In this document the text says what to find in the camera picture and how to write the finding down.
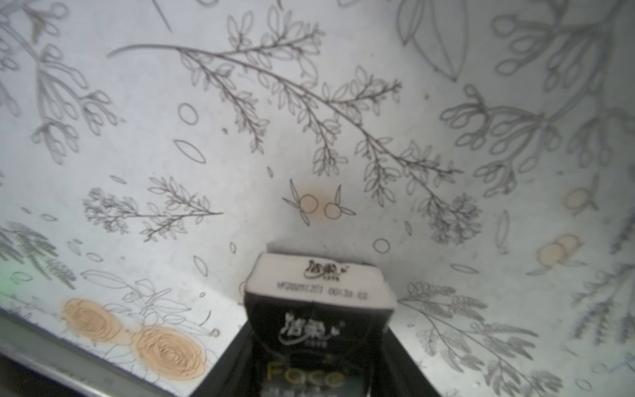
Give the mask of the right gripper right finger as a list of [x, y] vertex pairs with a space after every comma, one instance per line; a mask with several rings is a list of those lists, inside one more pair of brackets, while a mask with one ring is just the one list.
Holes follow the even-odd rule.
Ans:
[[380, 350], [379, 396], [441, 396], [391, 329], [387, 330]]

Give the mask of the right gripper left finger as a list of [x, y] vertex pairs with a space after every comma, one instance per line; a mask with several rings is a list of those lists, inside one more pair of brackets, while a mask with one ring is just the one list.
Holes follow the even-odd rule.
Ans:
[[253, 329], [247, 321], [191, 397], [255, 396]]

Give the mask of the black pack front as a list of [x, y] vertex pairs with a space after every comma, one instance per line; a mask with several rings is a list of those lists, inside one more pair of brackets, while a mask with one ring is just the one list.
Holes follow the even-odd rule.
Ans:
[[244, 288], [255, 396], [366, 396], [397, 299], [375, 266], [262, 253]]

